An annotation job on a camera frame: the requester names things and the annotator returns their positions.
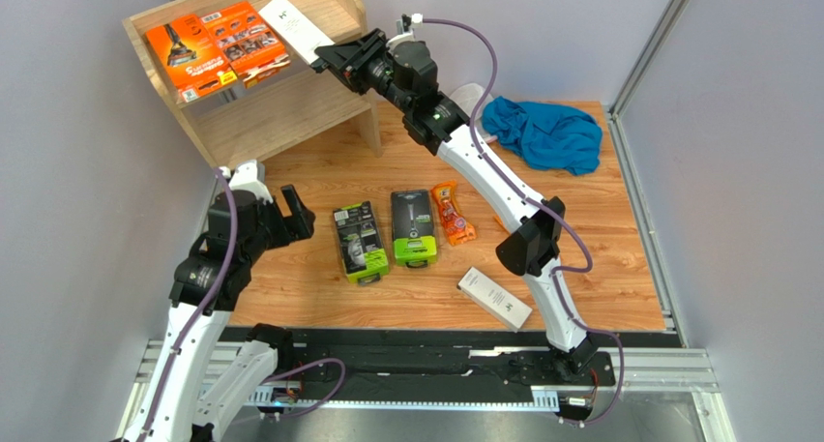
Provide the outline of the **white razor box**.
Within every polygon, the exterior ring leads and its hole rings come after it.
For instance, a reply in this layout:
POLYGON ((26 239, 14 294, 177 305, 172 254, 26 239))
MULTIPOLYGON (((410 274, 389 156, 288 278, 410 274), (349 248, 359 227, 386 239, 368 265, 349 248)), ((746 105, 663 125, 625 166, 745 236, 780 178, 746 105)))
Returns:
POLYGON ((258 13, 307 64, 319 60, 315 50, 334 42, 289 0, 271 0, 258 13))
POLYGON ((533 311, 475 267, 469 268, 457 282, 457 289, 513 332, 522 329, 533 311))

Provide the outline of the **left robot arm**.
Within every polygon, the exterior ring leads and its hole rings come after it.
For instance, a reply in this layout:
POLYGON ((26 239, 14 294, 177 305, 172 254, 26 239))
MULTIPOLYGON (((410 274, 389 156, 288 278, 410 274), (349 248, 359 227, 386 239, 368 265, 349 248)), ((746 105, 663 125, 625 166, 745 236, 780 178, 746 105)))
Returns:
POLYGON ((310 238, 315 221, 293 186, 280 189, 290 210, 282 213, 261 162, 217 174, 223 190, 208 210, 206 231, 175 270, 162 351, 124 441, 221 441, 264 379, 296 362, 292 332, 259 323, 218 380, 202 389, 254 264, 267 250, 310 238))

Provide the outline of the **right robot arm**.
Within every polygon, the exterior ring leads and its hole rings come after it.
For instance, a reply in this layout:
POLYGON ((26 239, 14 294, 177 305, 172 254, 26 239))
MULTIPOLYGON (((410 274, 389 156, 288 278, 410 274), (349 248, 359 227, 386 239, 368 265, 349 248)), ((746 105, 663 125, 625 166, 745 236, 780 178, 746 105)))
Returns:
POLYGON ((311 67, 333 74, 359 95, 369 91, 403 114, 413 140, 455 169, 490 205, 508 231, 496 248, 500 263, 522 278, 538 307, 548 344, 571 373, 597 352, 564 278, 558 245, 566 207, 534 191, 483 143, 469 116, 441 92, 438 68, 423 42, 390 44, 376 29, 350 43, 322 45, 311 67))

